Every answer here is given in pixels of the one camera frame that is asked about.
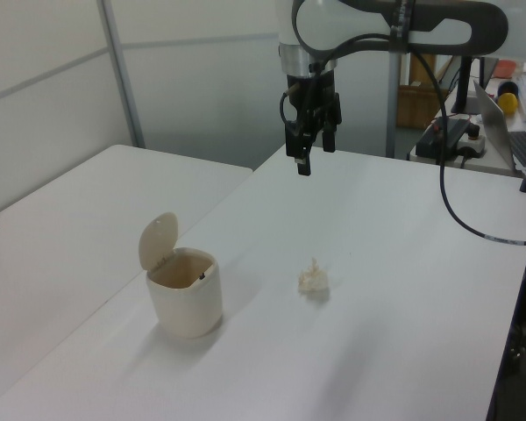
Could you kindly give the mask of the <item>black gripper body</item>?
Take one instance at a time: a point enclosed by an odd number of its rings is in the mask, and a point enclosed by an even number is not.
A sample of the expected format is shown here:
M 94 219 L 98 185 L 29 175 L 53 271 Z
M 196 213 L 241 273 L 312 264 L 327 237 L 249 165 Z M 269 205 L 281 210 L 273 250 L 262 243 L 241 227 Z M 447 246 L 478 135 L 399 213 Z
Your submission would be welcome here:
M 337 121 L 338 93 L 334 71 L 309 77 L 287 75 L 287 97 L 297 121 Z

